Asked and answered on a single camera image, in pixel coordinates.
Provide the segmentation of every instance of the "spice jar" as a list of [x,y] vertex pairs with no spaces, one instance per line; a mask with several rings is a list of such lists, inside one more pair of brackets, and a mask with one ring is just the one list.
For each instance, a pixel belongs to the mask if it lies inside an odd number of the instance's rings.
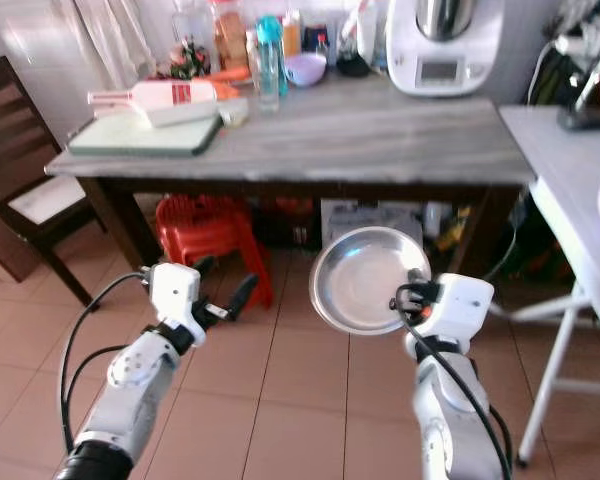
[[245,47],[245,27],[240,15],[238,0],[210,0],[213,14],[214,42],[220,68],[232,68],[248,65]]

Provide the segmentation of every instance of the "red plastic stool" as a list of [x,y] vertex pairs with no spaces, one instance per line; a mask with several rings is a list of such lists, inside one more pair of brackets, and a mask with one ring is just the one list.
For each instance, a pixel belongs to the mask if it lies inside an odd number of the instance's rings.
[[240,250],[247,270],[259,278],[249,305],[257,300],[266,308],[271,306],[271,280],[244,203],[226,197],[173,195],[158,204],[156,226],[162,247],[175,263],[192,265],[206,255]]

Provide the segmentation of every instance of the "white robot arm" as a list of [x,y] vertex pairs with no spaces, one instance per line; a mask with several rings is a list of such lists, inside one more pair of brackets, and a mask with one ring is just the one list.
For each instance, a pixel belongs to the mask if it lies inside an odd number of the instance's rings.
[[226,309],[199,299],[200,273],[164,263],[146,271],[151,303],[159,320],[120,351],[107,370],[107,383],[76,438],[58,480],[123,480],[149,441],[158,406],[180,357],[201,346],[218,320],[235,320],[257,284],[248,276]]
[[[435,282],[405,286],[404,291],[409,294],[408,310],[414,314],[413,329],[439,352],[482,411],[488,412],[487,394],[465,354],[482,327],[493,287],[475,278],[443,274]],[[422,434],[424,479],[503,478],[492,439],[457,382],[410,332],[404,337],[404,347],[418,362],[413,408]]]
[[[107,371],[107,384],[78,435],[58,480],[124,480],[139,460],[180,357],[205,341],[205,330],[235,319],[257,277],[248,277],[222,309],[199,299],[200,274],[182,265],[161,264],[147,272],[151,302],[160,323],[145,329],[122,350]],[[400,287],[392,307],[409,323],[405,350],[418,362],[413,407],[422,432],[425,480],[495,480],[502,463],[478,412],[456,379],[443,368],[439,352],[488,411],[487,395],[465,354],[480,330],[493,295],[486,282],[444,274],[436,282]],[[400,298],[408,294],[407,302]],[[420,340],[426,342],[423,347]]]

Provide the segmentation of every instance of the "white kitchen appliance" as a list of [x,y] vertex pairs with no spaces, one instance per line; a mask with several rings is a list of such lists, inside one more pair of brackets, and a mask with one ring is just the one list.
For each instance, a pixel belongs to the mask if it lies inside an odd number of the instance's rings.
[[387,63],[409,95],[450,97],[480,87],[496,60],[504,0],[391,0]]

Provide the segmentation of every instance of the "bottle label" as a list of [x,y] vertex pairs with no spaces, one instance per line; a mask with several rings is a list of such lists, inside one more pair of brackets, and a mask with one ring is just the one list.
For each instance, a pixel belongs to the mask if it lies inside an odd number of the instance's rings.
[[171,86],[171,94],[173,96],[173,104],[180,105],[181,103],[191,103],[191,85],[175,84]]

